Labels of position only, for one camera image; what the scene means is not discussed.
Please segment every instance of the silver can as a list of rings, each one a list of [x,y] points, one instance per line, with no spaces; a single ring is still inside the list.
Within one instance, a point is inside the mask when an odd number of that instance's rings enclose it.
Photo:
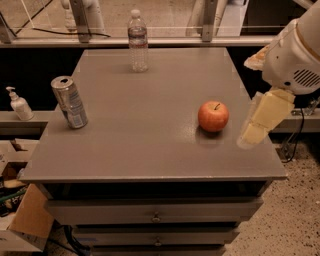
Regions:
[[[76,84],[70,76],[59,76],[51,81],[51,87],[61,111],[71,128],[81,128],[88,123]]]

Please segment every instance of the bottle cap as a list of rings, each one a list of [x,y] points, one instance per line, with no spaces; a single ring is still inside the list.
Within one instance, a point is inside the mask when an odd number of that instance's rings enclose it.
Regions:
[[[139,18],[140,17],[140,11],[137,9],[134,9],[131,11],[131,17],[132,18]]]
[[[19,96],[15,92],[12,91],[12,90],[15,90],[16,88],[8,86],[8,87],[6,87],[6,89],[8,92],[10,92],[9,96],[11,97],[11,100],[16,100],[19,98]]]

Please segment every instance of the white robot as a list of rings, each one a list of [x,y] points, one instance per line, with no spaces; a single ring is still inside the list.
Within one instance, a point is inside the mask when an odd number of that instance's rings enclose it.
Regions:
[[[263,80],[272,86],[252,100],[238,139],[239,147],[248,149],[261,143],[289,115],[295,95],[320,88],[320,0],[248,58],[245,66],[262,70]]]

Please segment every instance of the soap dispenser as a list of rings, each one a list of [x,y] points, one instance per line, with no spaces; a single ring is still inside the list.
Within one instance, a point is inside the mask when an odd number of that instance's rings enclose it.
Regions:
[[[6,89],[9,91],[9,96],[11,97],[11,107],[17,113],[18,117],[23,121],[30,120],[34,116],[34,113],[29,107],[28,102],[13,91],[15,89],[14,87],[8,86]]]

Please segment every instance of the apple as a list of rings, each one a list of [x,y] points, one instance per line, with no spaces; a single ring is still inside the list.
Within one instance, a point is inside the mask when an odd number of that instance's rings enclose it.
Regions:
[[[219,101],[207,101],[198,111],[198,122],[207,132],[221,131],[228,123],[229,111],[225,104]]]

